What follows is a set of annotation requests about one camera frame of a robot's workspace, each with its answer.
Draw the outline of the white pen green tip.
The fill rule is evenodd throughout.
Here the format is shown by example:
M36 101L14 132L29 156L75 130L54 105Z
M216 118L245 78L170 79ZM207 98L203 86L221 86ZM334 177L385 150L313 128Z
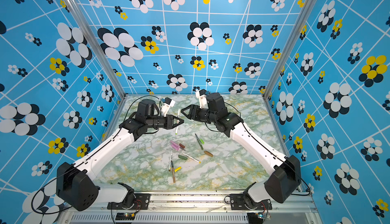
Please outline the white pen green tip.
M178 109L177 117L180 117L180 109ZM178 135L178 129L179 129L179 126L176 127L175 135Z

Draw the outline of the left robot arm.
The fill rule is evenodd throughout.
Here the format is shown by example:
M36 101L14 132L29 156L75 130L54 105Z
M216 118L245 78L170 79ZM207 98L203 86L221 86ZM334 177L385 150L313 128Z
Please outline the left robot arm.
M148 129L171 130L183 124L182 119L168 113L175 101L168 97L161 101L162 106L158 107L153 100L143 99L137 111L97 148L73 164L60 165L57 170L56 195L78 211L84 211L94 203L105 202L124 209L133 207L136 200L132 187L121 182L97 186L93 180L123 149L148 134Z

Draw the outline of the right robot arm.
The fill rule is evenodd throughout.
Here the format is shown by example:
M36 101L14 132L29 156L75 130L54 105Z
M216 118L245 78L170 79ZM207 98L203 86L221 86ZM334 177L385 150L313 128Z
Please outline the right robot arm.
M303 182L299 160L287 157L257 136L240 115L228 111L219 93L198 98L199 105L191 104L181 113L189 120L213 124L219 132L243 146L269 174L266 181L255 182L243 192L247 208L255 210L268 199L284 203Z

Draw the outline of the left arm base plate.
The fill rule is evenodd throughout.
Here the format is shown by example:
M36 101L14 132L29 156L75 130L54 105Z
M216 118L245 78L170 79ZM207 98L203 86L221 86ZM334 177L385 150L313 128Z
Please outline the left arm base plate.
M128 200L121 203L109 202L108 210L147 210L151 194L135 193Z

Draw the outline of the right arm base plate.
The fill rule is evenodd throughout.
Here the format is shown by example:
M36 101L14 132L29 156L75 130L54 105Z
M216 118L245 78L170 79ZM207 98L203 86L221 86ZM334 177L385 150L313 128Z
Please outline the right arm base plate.
M273 209L270 199L263 200L260 203L256 203L253 208L249 207L246 204L246 202L244 201L243 194L230 194L229 199L231 210L258 210L263 212Z

